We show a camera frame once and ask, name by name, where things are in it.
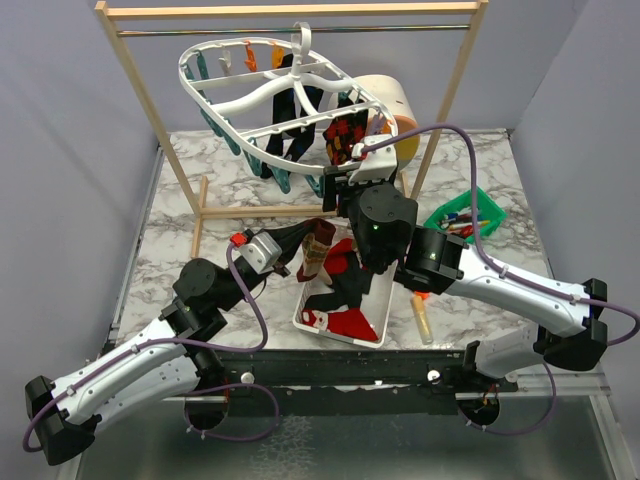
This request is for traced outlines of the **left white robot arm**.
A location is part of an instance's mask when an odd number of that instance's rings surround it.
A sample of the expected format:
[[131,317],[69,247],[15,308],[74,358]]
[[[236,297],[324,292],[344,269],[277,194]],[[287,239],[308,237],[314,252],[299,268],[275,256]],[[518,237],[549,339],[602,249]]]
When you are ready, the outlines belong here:
[[273,273],[287,276],[299,248],[314,240],[328,247],[334,234],[334,226],[320,218],[257,233],[246,230],[231,236],[226,267],[190,260],[173,285],[172,302],[134,337],[73,373],[27,383],[23,449],[41,452],[57,466],[83,453],[100,430],[131,409],[174,395],[221,390],[217,355],[235,349],[211,340],[226,326],[225,313],[247,302],[261,331],[248,350],[263,349],[268,330],[253,289]]

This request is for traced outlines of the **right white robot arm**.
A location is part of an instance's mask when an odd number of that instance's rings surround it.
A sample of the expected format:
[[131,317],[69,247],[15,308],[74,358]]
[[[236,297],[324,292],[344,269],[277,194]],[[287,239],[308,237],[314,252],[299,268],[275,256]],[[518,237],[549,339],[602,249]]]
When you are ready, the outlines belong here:
[[348,219],[368,270],[392,269],[409,290],[477,300],[528,319],[519,331],[467,345],[459,367],[467,389],[481,391],[495,378],[543,362],[588,371],[616,345],[599,319],[611,306],[604,282],[559,282],[497,262],[479,243],[417,225],[416,201],[391,181],[337,167],[324,173],[323,208]]

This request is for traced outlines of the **white oval clip hanger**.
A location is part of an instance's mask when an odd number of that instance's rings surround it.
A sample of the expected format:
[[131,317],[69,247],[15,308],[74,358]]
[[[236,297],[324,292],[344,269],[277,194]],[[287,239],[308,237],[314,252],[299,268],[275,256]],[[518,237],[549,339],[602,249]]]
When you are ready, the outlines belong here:
[[298,22],[289,40],[244,37],[206,41],[185,50],[179,81],[214,134],[272,178],[283,193],[298,174],[323,197],[323,166],[302,158],[323,137],[329,164],[360,158],[366,138],[391,136],[398,125],[372,91],[311,48],[312,29]]

